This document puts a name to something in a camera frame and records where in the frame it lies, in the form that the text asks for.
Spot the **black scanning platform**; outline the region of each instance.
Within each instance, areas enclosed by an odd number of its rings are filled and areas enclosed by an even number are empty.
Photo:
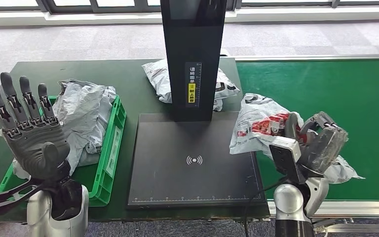
[[[245,205],[263,187],[255,153],[229,154],[237,115],[174,122],[166,114],[141,114],[127,207]],[[251,205],[267,205],[264,193]]]

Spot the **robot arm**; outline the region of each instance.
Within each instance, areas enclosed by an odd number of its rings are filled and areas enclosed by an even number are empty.
[[[28,116],[17,98],[11,76],[1,73],[0,80],[11,111],[6,109],[0,95],[3,137],[15,159],[30,174],[26,183],[0,193],[0,215],[29,199],[27,213],[30,216],[27,219],[29,224],[34,223],[35,233],[57,229],[57,236],[70,236],[60,235],[60,231],[71,233],[75,223],[86,230],[88,191],[69,176],[70,165],[66,157],[70,146],[47,98],[46,85],[38,85],[37,103],[29,80],[20,78]],[[38,104],[43,116],[39,114]],[[19,195],[27,188],[31,190],[23,196]]]
[[[310,218],[329,190],[323,174],[347,141],[347,132],[324,112],[315,114],[300,128],[293,113],[287,119],[285,136],[269,146],[277,170],[288,177],[274,192],[275,234],[313,237]]]

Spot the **black cable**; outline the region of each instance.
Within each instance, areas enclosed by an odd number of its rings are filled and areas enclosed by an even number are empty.
[[[247,219],[248,219],[248,217],[247,217],[247,212],[248,212],[248,207],[249,207],[249,205],[251,204],[252,200],[253,200],[258,194],[260,194],[262,191],[265,192],[265,191],[267,191],[267,190],[270,190],[270,189],[272,189],[272,188],[275,188],[275,187],[277,187],[278,185],[284,183],[284,182],[287,181],[287,180],[288,180],[288,177],[287,177],[287,176],[284,176],[284,177],[280,178],[280,179],[279,179],[277,182],[275,182],[274,184],[272,184],[272,185],[270,185],[270,186],[268,186],[268,187],[265,187],[264,189],[260,189],[260,190],[258,190],[258,192],[257,192],[255,195],[253,195],[253,196],[249,199],[248,203],[247,203],[246,206],[245,206],[245,213],[243,214],[243,226],[244,226],[244,228],[245,228],[245,236],[246,236],[246,237],[249,237],[249,233],[248,233],[248,221],[247,221]]]

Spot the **floor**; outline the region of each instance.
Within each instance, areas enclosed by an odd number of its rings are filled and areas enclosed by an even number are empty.
[[[379,23],[257,25],[226,24],[222,47],[231,55],[379,54]],[[164,58],[161,25],[0,28],[0,73],[19,61]],[[379,220],[358,220],[378,222]],[[250,224],[251,236],[274,235],[274,222]],[[0,224],[0,237],[26,236],[27,227]],[[239,223],[153,221],[90,223],[87,237],[243,236]],[[330,237],[365,236],[329,234]],[[379,237],[379,234],[366,236]]]

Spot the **wireless symbol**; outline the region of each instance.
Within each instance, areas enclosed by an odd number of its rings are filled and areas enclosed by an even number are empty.
[[[197,158],[191,158],[190,156],[187,156],[187,165],[190,165],[192,163],[202,164],[202,157],[197,156]]]

